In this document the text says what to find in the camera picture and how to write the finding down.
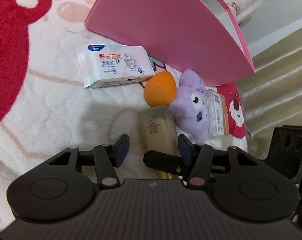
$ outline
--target orange makeup sponge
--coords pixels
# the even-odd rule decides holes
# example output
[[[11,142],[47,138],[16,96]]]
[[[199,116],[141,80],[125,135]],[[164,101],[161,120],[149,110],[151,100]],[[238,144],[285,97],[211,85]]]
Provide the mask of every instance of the orange makeup sponge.
[[[162,71],[151,77],[144,88],[144,99],[149,106],[168,106],[177,93],[174,77],[169,71]]]

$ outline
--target red bear pattern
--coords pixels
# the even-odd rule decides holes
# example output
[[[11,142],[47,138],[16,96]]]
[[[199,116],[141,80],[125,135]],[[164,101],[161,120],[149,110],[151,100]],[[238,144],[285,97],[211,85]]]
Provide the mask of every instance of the red bear pattern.
[[[240,96],[235,82],[218,86],[217,91],[226,100],[230,134],[238,139],[242,139],[245,136],[245,123],[240,105]]]
[[[43,17],[51,5],[52,0],[38,0],[35,8],[25,8],[16,0],[0,0],[0,121],[14,104],[26,75],[28,25]]]

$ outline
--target purple plush toy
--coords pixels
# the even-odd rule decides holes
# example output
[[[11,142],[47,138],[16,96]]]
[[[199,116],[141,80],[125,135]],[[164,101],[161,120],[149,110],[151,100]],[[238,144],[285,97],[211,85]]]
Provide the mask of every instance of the purple plush toy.
[[[209,112],[204,97],[202,79],[188,69],[180,78],[175,100],[169,105],[176,124],[194,136],[196,143],[205,143],[209,137]]]

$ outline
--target pink box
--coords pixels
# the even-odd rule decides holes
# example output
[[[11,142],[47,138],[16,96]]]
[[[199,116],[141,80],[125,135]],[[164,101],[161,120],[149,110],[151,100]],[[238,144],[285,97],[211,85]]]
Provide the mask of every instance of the pink box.
[[[97,0],[86,27],[147,53],[208,86],[253,75],[243,34],[223,0]]]

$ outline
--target ribbed black surface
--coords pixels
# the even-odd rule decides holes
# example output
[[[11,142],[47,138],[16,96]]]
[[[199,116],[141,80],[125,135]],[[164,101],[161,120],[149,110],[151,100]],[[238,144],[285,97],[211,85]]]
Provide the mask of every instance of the ribbed black surface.
[[[102,191],[82,214],[56,224],[15,221],[3,240],[293,240],[302,232],[289,220],[250,224],[226,216],[203,191],[180,180],[127,179]]]

